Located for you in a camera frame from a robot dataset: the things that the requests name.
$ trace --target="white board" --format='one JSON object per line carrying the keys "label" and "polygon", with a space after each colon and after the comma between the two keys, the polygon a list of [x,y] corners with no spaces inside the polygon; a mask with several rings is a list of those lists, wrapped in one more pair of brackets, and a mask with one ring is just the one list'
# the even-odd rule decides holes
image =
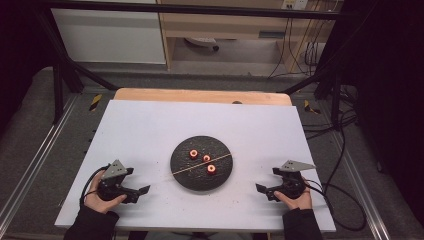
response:
{"label": "white board", "polygon": [[[233,171],[219,188],[194,192],[171,175],[170,158],[179,143],[205,135],[222,141],[233,154]],[[273,187],[272,174],[291,159],[313,164],[295,107],[112,100],[106,109],[83,164],[56,220],[70,227],[78,199],[89,176],[120,159],[133,167],[123,186],[151,185],[137,204],[121,204],[117,229],[174,231],[270,232],[283,229],[283,203],[269,202],[255,183]],[[316,170],[302,171],[320,182]],[[335,231],[324,199],[312,191],[322,231]]]}

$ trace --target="black sleeve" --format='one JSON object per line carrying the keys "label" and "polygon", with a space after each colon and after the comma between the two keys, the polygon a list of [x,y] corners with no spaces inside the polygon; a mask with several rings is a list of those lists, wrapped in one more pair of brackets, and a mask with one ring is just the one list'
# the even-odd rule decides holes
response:
{"label": "black sleeve", "polygon": [[293,209],[283,215],[283,223],[286,240],[322,240],[312,209]]}
{"label": "black sleeve", "polygon": [[118,214],[114,212],[103,214],[82,205],[74,225],[66,231],[64,240],[109,240],[118,219]]}

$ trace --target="power outlet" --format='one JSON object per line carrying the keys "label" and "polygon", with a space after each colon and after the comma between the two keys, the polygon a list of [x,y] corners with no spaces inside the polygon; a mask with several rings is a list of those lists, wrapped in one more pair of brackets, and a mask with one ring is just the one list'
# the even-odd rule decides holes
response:
{"label": "power outlet", "polygon": [[296,5],[296,0],[284,0],[281,9],[293,10]]}
{"label": "power outlet", "polygon": [[308,4],[308,0],[297,0],[295,2],[293,7],[294,10],[305,10],[306,4]]}

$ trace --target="finger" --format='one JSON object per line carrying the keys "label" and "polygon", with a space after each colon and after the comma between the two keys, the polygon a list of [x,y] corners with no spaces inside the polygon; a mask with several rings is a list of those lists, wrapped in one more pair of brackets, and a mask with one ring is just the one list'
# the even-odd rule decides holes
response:
{"label": "finger", "polygon": [[306,185],[305,191],[303,191],[303,192],[308,192],[308,193],[311,192],[311,189],[309,188],[309,186],[311,186],[311,185],[309,184],[308,180],[306,180],[306,178],[303,177],[303,176],[302,176],[302,178],[303,178],[303,181],[305,182],[305,185]]}
{"label": "finger", "polygon": [[289,204],[289,202],[291,201],[291,199],[290,198],[288,198],[286,195],[284,195],[283,193],[281,193],[281,192],[279,192],[279,191],[275,191],[274,192],[274,195],[278,198],[278,199],[280,199],[280,201],[282,201],[283,203],[285,203],[285,204]]}
{"label": "finger", "polygon": [[112,209],[112,208],[114,208],[114,207],[116,207],[116,206],[118,206],[120,203],[122,203],[125,199],[127,198],[127,195],[121,195],[121,196],[119,196],[119,197],[116,197],[115,199],[113,199],[113,200],[110,200],[109,202],[108,202],[108,206],[109,206],[109,209]]}
{"label": "finger", "polygon": [[105,170],[102,170],[99,173],[97,173],[96,176],[93,177],[93,180],[91,181],[91,185],[90,185],[90,190],[89,190],[90,192],[97,190],[97,187],[99,186],[100,180],[102,179],[104,172]]}

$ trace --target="round black plate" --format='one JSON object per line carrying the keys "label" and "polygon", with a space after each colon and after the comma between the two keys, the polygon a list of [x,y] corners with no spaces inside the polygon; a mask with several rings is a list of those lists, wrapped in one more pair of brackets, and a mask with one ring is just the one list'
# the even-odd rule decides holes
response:
{"label": "round black plate", "polygon": [[[197,150],[198,157],[192,160],[189,156],[191,150]],[[171,157],[171,171],[173,173],[202,163],[204,155],[209,155],[211,160],[230,154],[230,150],[218,139],[208,136],[196,136],[184,140],[175,148]],[[233,169],[231,155],[212,162],[216,167],[216,174],[207,173],[208,164],[174,174],[175,179],[184,187],[194,191],[208,191],[221,186],[230,176]]]}

